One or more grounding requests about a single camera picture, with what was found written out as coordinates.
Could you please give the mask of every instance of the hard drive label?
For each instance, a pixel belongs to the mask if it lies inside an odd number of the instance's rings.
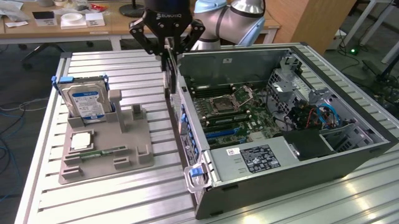
[[[102,104],[97,101],[98,92],[79,92],[71,94],[74,105],[82,119],[98,119],[103,116]]]
[[[280,167],[280,163],[268,145],[242,149],[240,153],[252,174]]]

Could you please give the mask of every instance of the power supply label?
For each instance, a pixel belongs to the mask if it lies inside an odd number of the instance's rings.
[[[280,163],[268,145],[242,149],[240,153],[252,174],[280,167]]]

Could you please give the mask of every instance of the blue cable on floor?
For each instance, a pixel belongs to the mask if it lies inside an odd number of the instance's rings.
[[[2,137],[2,139],[6,139],[6,138],[9,138],[11,135],[14,135],[14,134],[18,132],[18,130],[22,128],[22,126],[23,126],[23,118],[22,118],[21,116],[13,116],[13,115],[9,115],[9,114],[3,114],[3,113],[1,113],[1,112],[0,112],[0,115],[2,115],[2,116],[5,116],[5,117],[9,117],[9,118],[18,118],[18,119],[19,119],[19,124],[18,124],[17,129],[15,129],[13,132],[10,132],[6,136]],[[0,146],[0,148],[3,149],[3,150],[5,150],[5,153],[9,154],[9,158],[10,158],[10,161],[11,161],[11,163],[13,163],[13,166],[14,166],[14,169],[15,169],[15,174],[17,174],[17,181],[18,181],[18,183],[17,183],[17,187],[21,187],[19,170],[18,170],[17,161],[15,161],[15,159],[14,159],[13,152],[11,152],[6,147]],[[9,195],[11,195],[11,193],[15,191],[15,189],[17,189],[17,188],[13,188],[13,190],[11,190],[11,191],[10,191],[2,198],[0,198],[0,202],[2,202],[2,201],[5,200],[5,198],[6,198]]]
[[[11,163],[14,165],[14,169],[17,171],[17,179],[18,179],[18,186],[21,186],[21,176],[19,176],[19,171],[18,171],[18,166],[17,166],[17,161],[14,159],[14,156],[13,156],[13,153],[11,151],[9,151],[9,149],[6,149],[5,147],[0,146],[0,148],[2,148],[7,153],[9,153],[9,157],[10,157],[10,160],[11,160]],[[13,190],[2,197],[0,198],[0,202],[2,202],[2,200],[9,196],[11,195],[11,193],[14,192],[17,188],[13,188]]]
[[[23,126],[23,118],[21,116],[9,115],[9,114],[1,113],[1,112],[0,112],[0,115],[2,115],[5,117],[9,117],[9,118],[19,118],[19,123],[18,123],[17,129],[11,133],[9,133],[6,136],[2,137],[2,139],[6,139],[11,135],[14,135],[15,132],[18,132],[18,130],[22,128],[22,126]]]

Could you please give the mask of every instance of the robotiq logo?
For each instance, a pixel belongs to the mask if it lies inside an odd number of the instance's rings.
[[[181,18],[181,14],[155,14],[155,19],[159,20],[161,18]]]

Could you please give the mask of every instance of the hard drive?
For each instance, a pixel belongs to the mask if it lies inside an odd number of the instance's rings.
[[[71,118],[81,117],[85,124],[101,122],[113,111],[107,100],[107,77],[53,77],[53,87],[61,95]]]

